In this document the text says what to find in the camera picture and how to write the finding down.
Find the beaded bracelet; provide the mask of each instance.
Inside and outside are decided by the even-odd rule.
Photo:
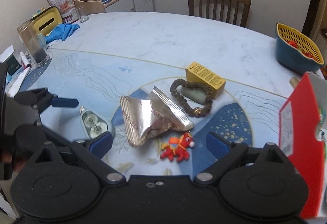
[[[182,86],[182,87],[188,87],[188,88],[200,88],[202,89],[206,94],[207,97],[205,99],[205,104],[203,108],[196,107],[196,108],[191,108],[190,105],[187,103],[187,100],[184,99],[183,95],[181,95],[177,91],[177,87]],[[186,111],[186,113],[191,116],[191,117],[204,117],[207,116],[212,107],[212,90],[211,88],[204,84],[204,83],[199,83],[199,82],[187,82],[184,79],[177,79],[175,80],[171,87],[170,87],[170,92],[173,97],[177,98],[178,102],[181,104],[183,109]]]

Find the glass cup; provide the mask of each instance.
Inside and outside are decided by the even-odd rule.
[[[85,8],[83,6],[78,7],[76,10],[77,10],[78,15],[80,16],[81,23],[84,23],[87,20],[89,20],[89,16],[86,13]]]
[[[43,48],[34,26],[31,21],[26,21],[19,28],[17,28],[19,38],[27,48],[30,56],[33,58],[38,67],[41,67],[49,60],[49,55]]]

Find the jar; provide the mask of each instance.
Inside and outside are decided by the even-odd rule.
[[[38,67],[41,67],[49,60],[49,55],[46,53],[42,42],[40,41],[34,26],[28,20],[17,28],[20,40],[27,48],[30,56],[35,61]]]

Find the barcode label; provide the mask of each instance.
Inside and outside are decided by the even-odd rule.
[[[281,110],[281,143],[280,148],[288,157],[293,154],[293,115],[292,105],[289,101],[284,109]]]

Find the blue rubber glove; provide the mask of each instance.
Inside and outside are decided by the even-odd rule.
[[[68,36],[70,37],[79,27],[80,26],[78,24],[59,24],[51,31],[49,36],[45,37],[46,43],[48,44],[55,39],[63,39],[64,41]]]
[[[74,24],[74,25],[66,24],[63,32],[63,41],[65,41],[68,36],[70,37],[74,33],[74,31],[79,27],[80,26],[78,24]]]

